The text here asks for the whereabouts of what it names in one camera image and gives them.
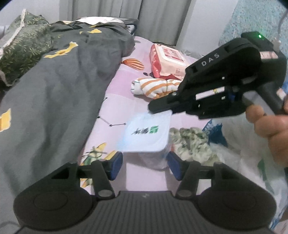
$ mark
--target pink package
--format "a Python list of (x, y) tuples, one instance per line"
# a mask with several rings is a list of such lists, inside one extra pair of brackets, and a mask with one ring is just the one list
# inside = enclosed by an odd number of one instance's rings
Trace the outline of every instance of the pink package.
[(182, 81), (185, 68), (190, 65), (180, 51), (160, 44), (152, 45), (149, 57), (154, 77), (165, 80)]

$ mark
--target white wall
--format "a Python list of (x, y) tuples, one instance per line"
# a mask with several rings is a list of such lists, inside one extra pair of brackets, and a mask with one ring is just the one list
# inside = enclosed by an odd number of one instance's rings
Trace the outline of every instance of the white wall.
[(206, 55), (218, 47), (238, 0), (192, 0), (176, 48)]
[(26, 8), (34, 15), (42, 15), (49, 23), (68, 20), (68, 8), (73, 0), (12, 0), (0, 11), (0, 25), (9, 25)]

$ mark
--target green pillow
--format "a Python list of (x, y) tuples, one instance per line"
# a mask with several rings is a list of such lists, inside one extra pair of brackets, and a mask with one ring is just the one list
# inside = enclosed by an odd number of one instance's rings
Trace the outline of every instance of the green pillow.
[(13, 86), (52, 45), (48, 21), (24, 9), (0, 40), (0, 78), (6, 86)]

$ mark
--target orange striped balloon print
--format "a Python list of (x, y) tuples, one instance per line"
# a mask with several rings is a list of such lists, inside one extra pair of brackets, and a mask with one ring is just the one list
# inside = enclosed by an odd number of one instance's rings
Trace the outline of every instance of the orange striped balloon print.
[(144, 70), (145, 68), (143, 63), (141, 63), (138, 59), (135, 59), (135, 58), (125, 59), (121, 63), (138, 71)]

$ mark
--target curtain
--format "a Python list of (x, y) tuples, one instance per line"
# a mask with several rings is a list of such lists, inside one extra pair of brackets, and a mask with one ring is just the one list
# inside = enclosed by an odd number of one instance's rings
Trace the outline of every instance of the curtain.
[(139, 19), (136, 35), (176, 45), (191, 0), (74, 0), (73, 19), (112, 16)]

